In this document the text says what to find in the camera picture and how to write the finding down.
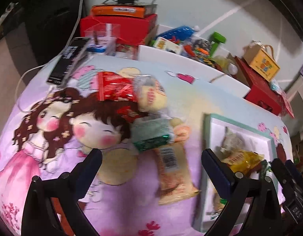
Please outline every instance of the floor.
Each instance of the floor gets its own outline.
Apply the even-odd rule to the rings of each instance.
[[[0,40],[0,134],[14,106],[14,93],[20,79],[6,39]],[[19,87],[21,93],[25,88],[22,82]]]

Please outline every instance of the yellow gift box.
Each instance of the yellow gift box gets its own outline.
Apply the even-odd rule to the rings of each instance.
[[[271,45],[262,45],[261,43],[256,43],[252,47],[248,47],[243,58],[257,71],[265,80],[268,82],[273,79],[273,77],[278,73],[280,67],[274,60],[274,50]],[[266,52],[266,48],[269,47],[272,51],[272,57]]]

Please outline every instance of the red snack package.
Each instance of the red snack package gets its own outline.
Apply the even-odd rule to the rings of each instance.
[[[114,72],[98,73],[98,100],[137,102],[133,91],[133,80],[124,78]]]

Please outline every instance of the red box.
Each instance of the red box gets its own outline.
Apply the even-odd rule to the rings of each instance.
[[[282,111],[281,96],[273,92],[270,89],[268,82],[255,70],[249,67],[244,59],[240,59],[236,56],[235,60],[242,70],[251,89],[244,99],[270,111],[275,115],[279,115]]]
[[[138,46],[140,42],[155,27],[157,14],[146,18],[134,18],[126,16],[87,16],[80,20],[80,35],[85,36],[84,31],[99,23],[120,25],[120,38],[117,44]]]

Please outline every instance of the barcode label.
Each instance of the barcode label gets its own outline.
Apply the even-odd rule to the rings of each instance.
[[[164,147],[160,148],[159,150],[161,160],[163,161],[163,164],[165,166],[165,172],[178,170],[179,166],[174,149],[172,147]]]

